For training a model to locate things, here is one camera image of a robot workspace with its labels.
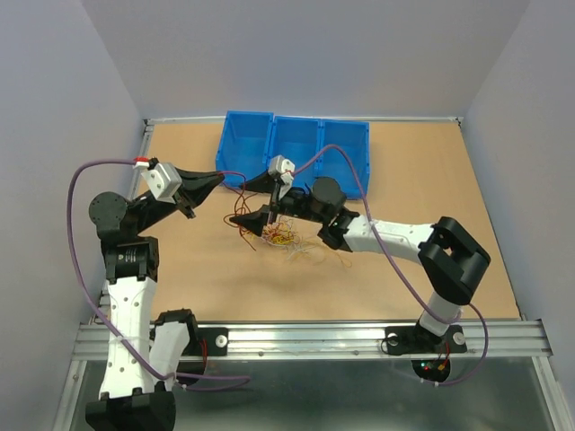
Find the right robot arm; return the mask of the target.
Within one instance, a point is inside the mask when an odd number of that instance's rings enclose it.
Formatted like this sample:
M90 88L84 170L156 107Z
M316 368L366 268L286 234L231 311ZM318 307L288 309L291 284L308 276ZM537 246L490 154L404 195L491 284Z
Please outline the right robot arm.
M489 253L454 218L443 216L434 224L370 220L346 208L345 194L330 177L310 187L288 188L262 174L246 188L270 194L260 209L231 217L250 233L262 236L279 216L289 216L320 224L318 236L333 250L389 254L422 265L434 290L413 329L414 342L424 350L445 341L449 324L472 301L491 264Z

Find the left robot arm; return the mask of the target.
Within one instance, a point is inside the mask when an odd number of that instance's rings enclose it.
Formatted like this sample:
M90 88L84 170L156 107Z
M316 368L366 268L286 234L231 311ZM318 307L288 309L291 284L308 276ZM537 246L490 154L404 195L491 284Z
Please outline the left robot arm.
M191 310L151 320L159 245L142 232L176 211L195 216L221 172L188 172L170 163L138 164L149 190L129 200L106 191L89 206L101 242L110 298L107 368L96 401L85 408L94 430L171 430L176 419L172 387L181 354L199 346Z

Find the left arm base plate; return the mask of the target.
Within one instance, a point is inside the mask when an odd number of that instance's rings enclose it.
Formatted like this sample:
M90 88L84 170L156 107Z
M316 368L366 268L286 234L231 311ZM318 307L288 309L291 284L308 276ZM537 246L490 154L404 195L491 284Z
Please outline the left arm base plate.
M203 347L207 348L208 357L227 356L229 330L226 327L200 327L190 335L190 341L183 349L183 356L204 356Z

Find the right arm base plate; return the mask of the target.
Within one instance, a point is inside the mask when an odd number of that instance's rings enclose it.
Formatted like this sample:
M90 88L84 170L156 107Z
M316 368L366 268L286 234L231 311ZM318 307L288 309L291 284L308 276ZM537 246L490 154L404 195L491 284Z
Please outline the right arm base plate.
M419 325L387 327L380 342L380 349L391 356L466 353L463 328L451 325L442 336L437 336Z

